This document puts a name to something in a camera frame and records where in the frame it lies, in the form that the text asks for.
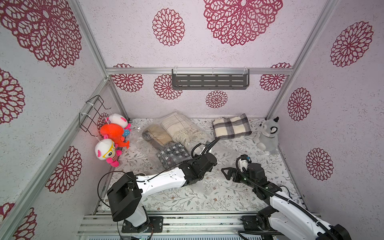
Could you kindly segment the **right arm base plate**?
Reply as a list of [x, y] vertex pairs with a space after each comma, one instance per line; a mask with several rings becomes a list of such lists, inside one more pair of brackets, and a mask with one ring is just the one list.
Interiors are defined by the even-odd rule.
[[242, 216], [241, 221], [244, 230], [248, 232], [266, 232], [271, 229], [268, 218], [261, 214]]

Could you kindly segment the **cream fringed scarf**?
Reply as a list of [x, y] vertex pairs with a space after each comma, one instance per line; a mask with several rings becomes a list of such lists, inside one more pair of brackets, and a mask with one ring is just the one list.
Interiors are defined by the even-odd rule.
[[180, 142], [184, 146], [205, 136], [199, 127], [179, 112], [173, 112], [165, 116], [161, 121], [161, 126], [167, 131], [174, 142]]

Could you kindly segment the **clear plastic vacuum bag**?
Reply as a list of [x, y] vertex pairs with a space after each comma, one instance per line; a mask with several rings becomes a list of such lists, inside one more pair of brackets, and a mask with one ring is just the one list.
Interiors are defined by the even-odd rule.
[[[188, 126], [180, 130], [176, 139], [164, 129], [162, 119], [133, 119], [130, 148], [125, 153], [125, 169], [134, 173], [157, 175], [169, 171], [178, 163], [199, 154], [205, 144], [213, 140], [211, 121], [188, 119]], [[238, 184], [225, 179], [221, 169], [232, 165], [236, 151], [223, 141], [216, 143], [210, 152], [218, 164], [205, 174], [201, 181], [183, 188], [171, 188], [142, 199], [151, 210], [229, 209], [237, 193]]]

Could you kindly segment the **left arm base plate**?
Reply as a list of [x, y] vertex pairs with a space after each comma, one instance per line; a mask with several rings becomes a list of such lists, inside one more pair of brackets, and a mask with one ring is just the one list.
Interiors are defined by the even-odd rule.
[[139, 227], [134, 227], [130, 222], [124, 220], [122, 233], [161, 233], [163, 231], [164, 217], [149, 216], [149, 220]]

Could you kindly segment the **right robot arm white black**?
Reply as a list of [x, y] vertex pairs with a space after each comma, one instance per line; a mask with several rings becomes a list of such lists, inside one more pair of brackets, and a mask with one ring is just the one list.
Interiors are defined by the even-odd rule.
[[260, 164], [248, 163], [247, 167], [236, 166], [221, 169], [227, 180], [253, 188], [256, 196], [268, 206], [256, 215], [255, 231], [245, 234], [284, 235], [290, 240], [350, 240], [347, 229], [331, 225], [316, 217], [294, 202], [281, 187], [267, 180]]

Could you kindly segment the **grey cream plaid scarf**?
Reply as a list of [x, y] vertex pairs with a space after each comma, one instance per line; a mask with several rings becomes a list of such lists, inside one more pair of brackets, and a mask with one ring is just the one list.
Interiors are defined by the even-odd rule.
[[246, 114], [233, 118], [221, 118], [213, 121], [214, 137], [220, 140], [231, 140], [247, 137], [252, 134]]

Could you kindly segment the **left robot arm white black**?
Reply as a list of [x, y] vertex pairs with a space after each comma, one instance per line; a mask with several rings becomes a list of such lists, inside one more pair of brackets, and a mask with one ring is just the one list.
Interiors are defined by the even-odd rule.
[[142, 198], [173, 188], [193, 185], [202, 180], [218, 163], [211, 153], [185, 160], [174, 169], [150, 176], [136, 177], [133, 172], [124, 173], [107, 191], [114, 222], [127, 221], [138, 232], [151, 223]]

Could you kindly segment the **black white houndstooth scarf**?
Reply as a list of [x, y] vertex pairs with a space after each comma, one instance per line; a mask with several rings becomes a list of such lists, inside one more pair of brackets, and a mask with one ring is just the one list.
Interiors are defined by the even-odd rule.
[[156, 156], [167, 169], [190, 158], [190, 153], [182, 143], [169, 143], [158, 150]]

